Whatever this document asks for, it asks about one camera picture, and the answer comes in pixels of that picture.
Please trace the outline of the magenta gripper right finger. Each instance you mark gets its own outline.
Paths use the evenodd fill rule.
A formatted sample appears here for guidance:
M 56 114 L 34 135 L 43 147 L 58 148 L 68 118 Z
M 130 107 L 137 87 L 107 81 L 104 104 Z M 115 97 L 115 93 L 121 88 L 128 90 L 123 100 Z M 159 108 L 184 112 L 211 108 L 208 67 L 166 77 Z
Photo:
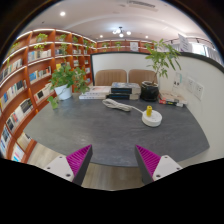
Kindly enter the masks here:
M 139 145 L 135 146 L 135 157 L 145 185 L 182 169 L 168 155 L 159 156 Z

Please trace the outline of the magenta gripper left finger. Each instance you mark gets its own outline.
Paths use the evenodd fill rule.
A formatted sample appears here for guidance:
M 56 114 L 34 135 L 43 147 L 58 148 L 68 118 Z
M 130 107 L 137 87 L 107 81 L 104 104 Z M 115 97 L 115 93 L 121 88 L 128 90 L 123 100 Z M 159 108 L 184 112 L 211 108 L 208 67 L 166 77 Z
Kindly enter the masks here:
M 81 186 L 92 155 L 92 146 L 87 145 L 68 156 L 56 157 L 45 170 Z

